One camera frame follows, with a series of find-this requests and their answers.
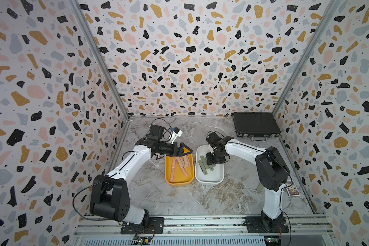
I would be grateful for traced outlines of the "white storage box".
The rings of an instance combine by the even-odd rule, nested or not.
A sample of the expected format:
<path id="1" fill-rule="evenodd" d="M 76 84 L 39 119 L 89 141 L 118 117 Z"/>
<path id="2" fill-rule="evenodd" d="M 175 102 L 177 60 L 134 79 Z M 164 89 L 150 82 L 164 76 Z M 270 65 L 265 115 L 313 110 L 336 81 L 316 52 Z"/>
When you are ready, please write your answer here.
<path id="1" fill-rule="evenodd" d="M 224 179 L 224 167 L 223 164 L 217 164 L 213 166 L 213 171 L 211 171 L 209 168 L 209 170 L 207 170 L 208 174 L 204 175 L 198 164 L 198 161 L 201 160 L 201 156 L 205 156 L 206 158 L 206 154 L 208 152 L 210 152 L 210 150 L 207 145 L 198 147 L 195 161 L 195 178 L 201 184 L 215 186 L 220 184 Z"/>

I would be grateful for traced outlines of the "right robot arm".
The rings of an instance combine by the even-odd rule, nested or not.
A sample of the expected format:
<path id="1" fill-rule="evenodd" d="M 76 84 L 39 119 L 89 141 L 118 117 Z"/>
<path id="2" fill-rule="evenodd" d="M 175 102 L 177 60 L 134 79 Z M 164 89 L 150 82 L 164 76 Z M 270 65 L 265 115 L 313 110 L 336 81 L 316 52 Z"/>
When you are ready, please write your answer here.
<path id="1" fill-rule="evenodd" d="M 221 138 L 215 132 L 206 137 L 210 151 L 206 154 L 209 165 L 224 164 L 231 156 L 244 159 L 256 166 L 260 183 L 264 187 L 264 206 L 258 224 L 266 232 L 284 229 L 285 219 L 281 209 L 282 190 L 290 170 L 275 147 L 259 148 L 244 144 L 233 137 Z"/>

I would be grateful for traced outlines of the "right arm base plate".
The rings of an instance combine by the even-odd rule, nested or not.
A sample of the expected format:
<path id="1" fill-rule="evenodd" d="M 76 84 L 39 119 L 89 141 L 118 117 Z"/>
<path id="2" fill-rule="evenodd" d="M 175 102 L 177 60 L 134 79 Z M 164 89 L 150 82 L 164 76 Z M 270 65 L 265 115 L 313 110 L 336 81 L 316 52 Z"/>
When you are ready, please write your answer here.
<path id="1" fill-rule="evenodd" d="M 244 226 L 248 233 L 289 233 L 289 224 L 283 216 L 270 219 L 262 216 L 245 217 Z"/>

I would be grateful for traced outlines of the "long pink fruit knife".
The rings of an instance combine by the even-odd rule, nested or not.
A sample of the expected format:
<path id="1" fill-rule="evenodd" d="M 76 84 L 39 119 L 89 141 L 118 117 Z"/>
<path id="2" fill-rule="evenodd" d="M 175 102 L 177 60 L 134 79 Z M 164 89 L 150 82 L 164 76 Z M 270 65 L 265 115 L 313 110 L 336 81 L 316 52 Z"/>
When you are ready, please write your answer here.
<path id="1" fill-rule="evenodd" d="M 170 183 L 172 183 L 172 182 L 173 182 L 173 180 L 174 180 L 175 165 L 176 165 L 176 160 L 175 160 L 175 158 L 173 157 L 173 158 L 172 158 L 172 163 L 171 163 Z"/>

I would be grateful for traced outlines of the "yellow storage box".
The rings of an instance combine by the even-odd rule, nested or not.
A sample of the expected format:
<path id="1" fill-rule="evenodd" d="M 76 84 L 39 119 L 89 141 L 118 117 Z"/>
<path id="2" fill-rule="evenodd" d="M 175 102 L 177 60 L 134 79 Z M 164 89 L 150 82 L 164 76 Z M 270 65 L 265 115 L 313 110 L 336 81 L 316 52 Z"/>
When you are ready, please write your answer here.
<path id="1" fill-rule="evenodd" d="M 174 174 L 174 180 L 172 183 L 170 183 L 170 173 L 171 173 L 171 163 L 172 163 L 172 157 L 165 157 L 165 179 L 166 182 L 174 187 L 180 187 L 180 186 L 186 186 L 189 185 L 194 177 L 195 177 L 195 170 L 194 170 L 194 161 L 193 161 L 193 155 L 188 155 L 190 166 L 186 168 L 186 172 L 188 176 L 185 176 L 178 163 L 176 162 L 175 165 L 175 174 Z"/>

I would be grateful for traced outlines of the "pink folding knife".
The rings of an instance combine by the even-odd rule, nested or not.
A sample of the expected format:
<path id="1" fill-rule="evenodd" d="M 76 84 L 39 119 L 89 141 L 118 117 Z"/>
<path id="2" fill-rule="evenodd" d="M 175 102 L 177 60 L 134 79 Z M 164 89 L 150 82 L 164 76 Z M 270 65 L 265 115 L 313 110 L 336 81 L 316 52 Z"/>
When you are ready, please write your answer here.
<path id="1" fill-rule="evenodd" d="M 178 157 L 178 158 L 177 158 L 177 161 L 178 161 L 179 166 L 180 166 L 181 168 L 185 168 L 185 167 L 186 167 L 186 166 L 185 166 L 185 164 L 184 164 L 184 160 L 183 160 L 181 157 Z"/>

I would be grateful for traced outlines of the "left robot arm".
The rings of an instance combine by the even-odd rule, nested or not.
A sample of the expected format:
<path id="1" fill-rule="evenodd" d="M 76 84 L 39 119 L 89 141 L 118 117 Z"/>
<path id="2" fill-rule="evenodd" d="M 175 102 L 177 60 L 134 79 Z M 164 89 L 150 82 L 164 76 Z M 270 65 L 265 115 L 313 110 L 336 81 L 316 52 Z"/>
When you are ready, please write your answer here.
<path id="1" fill-rule="evenodd" d="M 131 204 L 128 183 L 155 155 L 182 157 L 192 153 L 187 145 L 176 142 L 182 135 L 179 128 L 169 130 L 169 138 L 164 139 L 166 131 L 166 128 L 152 124 L 148 133 L 135 143 L 130 154 L 116 168 L 94 179 L 90 198 L 91 215 L 144 227 L 149 224 L 149 212 Z"/>

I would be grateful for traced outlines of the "pink folding knife angled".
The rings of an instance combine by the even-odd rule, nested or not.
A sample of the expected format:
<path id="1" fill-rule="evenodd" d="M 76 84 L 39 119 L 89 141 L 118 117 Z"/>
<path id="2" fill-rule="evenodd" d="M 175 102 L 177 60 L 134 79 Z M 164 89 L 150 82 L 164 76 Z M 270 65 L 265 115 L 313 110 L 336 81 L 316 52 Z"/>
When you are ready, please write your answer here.
<path id="1" fill-rule="evenodd" d="M 185 164 L 184 164 L 185 168 L 189 167 L 190 166 L 189 157 L 188 156 L 184 156 L 183 157 L 183 160 L 185 162 Z"/>

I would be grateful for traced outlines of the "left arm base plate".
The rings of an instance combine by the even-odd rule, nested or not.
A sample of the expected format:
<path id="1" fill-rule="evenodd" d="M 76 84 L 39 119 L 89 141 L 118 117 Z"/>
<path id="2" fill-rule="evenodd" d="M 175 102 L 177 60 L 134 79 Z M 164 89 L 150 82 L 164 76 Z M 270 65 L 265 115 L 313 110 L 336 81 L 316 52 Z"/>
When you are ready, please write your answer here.
<path id="1" fill-rule="evenodd" d="M 141 224 L 124 222 L 121 228 L 122 235 L 162 234 L 164 230 L 164 217 L 149 217 Z"/>

